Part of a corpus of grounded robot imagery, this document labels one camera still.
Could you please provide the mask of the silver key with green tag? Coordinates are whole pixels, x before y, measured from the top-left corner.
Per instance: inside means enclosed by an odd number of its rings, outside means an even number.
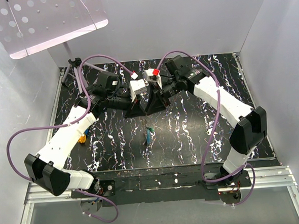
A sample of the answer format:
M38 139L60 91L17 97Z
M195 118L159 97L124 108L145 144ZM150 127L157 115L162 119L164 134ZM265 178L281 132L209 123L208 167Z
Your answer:
M207 129L207 135L210 136L211 134L217 134L216 130L213 127Z

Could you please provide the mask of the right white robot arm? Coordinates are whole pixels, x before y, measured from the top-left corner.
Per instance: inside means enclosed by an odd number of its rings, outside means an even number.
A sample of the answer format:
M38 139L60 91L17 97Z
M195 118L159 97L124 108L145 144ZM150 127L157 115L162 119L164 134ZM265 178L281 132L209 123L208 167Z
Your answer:
M191 67L180 55L165 63L170 80L162 84L160 70L144 70L144 79L149 84L147 115L163 111L170 105L169 98L181 91L203 99L216 109L232 125L230 136L231 149L220 168L219 174L212 179L203 179L207 184L222 182L227 187L239 181L239 175L247 166L247 160L267 135L267 113L262 107L252 107L243 103L219 85L215 74L206 66Z

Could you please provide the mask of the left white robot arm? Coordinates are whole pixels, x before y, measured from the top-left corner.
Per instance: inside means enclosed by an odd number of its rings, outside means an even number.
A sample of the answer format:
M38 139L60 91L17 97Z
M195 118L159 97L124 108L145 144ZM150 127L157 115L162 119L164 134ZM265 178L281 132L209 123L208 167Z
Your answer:
M117 74L103 71L86 91L79 95L67 116L49 142L36 155L29 154L24 162L31 181L54 196L65 190L80 189L94 197L100 190L99 178L89 171L67 170L64 164L72 149L86 130L107 109L123 110L124 117L145 116L140 95L146 91L143 79L131 80L128 97L118 96L121 79Z

